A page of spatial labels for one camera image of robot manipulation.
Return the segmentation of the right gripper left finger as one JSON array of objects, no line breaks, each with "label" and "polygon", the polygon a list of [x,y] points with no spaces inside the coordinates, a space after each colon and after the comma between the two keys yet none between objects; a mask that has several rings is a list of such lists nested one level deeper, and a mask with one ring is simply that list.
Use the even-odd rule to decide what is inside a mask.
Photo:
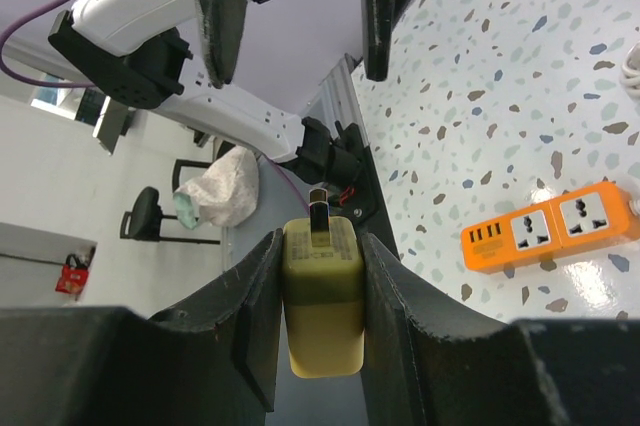
[{"label": "right gripper left finger", "polygon": [[5,309],[5,425],[261,425],[275,405],[284,235],[143,318],[125,307]]}]

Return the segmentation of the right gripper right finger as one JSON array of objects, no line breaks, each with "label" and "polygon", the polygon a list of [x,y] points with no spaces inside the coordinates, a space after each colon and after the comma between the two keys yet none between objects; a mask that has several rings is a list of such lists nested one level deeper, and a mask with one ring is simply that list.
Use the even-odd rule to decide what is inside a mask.
[{"label": "right gripper right finger", "polygon": [[635,425],[639,324],[478,313],[407,269],[375,236],[365,261],[373,425]]}]

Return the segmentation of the yellow plug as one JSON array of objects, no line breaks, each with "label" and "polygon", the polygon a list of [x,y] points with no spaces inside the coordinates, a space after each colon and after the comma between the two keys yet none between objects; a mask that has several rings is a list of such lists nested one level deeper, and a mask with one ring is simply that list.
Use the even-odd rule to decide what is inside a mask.
[{"label": "yellow plug", "polygon": [[332,216],[328,193],[309,194],[309,216],[284,227],[283,306],[292,372],[351,376],[364,363],[365,265],[351,221]]}]

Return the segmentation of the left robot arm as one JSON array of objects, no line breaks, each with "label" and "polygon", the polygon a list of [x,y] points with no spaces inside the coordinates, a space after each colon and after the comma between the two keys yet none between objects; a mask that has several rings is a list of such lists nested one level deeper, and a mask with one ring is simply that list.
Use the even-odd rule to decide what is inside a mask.
[{"label": "left robot arm", "polygon": [[363,160],[341,130],[232,82],[247,0],[75,0],[50,45],[117,102],[263,154],[304,182],[352,185]]}]

